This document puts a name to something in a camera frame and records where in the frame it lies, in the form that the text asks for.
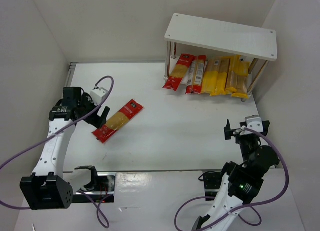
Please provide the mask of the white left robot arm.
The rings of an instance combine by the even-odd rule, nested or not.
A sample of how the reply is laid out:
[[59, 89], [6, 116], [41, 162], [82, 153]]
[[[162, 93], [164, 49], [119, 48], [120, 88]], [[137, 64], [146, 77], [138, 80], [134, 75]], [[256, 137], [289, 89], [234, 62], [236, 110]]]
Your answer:
[[50, 139], [44, 145], [40, 159], [30, 176], [23, 177], [20, 189], [31, 210], [67, 209], [78, 191], [93, 191], [98, 186], [98, 172], [93, 165], [78, 166], [64, 178], [67, 150], [76, 129], [76, 120], [101, 128], [110, 112], [105, 107], [98, 115], [99, 104], [108, 94], [95, 87], [86, 93], [80, 87], [65, 87], [63, 96], [49, 113]]

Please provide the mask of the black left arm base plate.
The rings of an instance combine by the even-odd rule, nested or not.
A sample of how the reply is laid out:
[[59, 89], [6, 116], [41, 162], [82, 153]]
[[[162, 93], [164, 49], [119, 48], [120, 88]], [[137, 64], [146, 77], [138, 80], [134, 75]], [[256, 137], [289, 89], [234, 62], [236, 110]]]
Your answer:
[[98, 172], [95, 183], [82, 187], [80, 191], [87, 194], [96, 204], [102, 199], [103, 203], [114, 203], [116, 176], [115, 172]]

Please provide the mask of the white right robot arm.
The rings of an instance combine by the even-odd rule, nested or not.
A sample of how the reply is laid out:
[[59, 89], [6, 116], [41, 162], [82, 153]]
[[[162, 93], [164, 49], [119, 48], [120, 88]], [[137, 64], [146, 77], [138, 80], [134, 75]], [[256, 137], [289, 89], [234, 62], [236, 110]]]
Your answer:
[[213, 205], [205, 216], [199, 216], [192, 227], [193, 231], [208, 226], [225, 214], [224, 220], [214, 225], [214, 231], [226, 231], [238, 217], [241, 210], [230, 212], [236, 207], [250, 204], [259, 194], [263, 177], [270, 167], [278, 165], [280, 160], [276, 152], [267, 145], [261, 145], [260, 137], [249, 131], [231, 129], [230, 122], [224, 128], [226, 140], [235, 137], [240, 146], [244, 164], [227, 162], [222, 169], [220, 189]]

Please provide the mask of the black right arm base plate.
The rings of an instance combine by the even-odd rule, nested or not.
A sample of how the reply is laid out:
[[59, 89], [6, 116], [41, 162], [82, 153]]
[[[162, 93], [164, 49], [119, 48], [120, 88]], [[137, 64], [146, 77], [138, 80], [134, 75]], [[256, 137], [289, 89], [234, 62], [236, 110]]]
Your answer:
[[218, 171], [206, 171], [198, 177], [198, 180], [204, 184], [206, 201], [213, 201], [217, 196], [221, 187], [222, 177], [221, 172]]

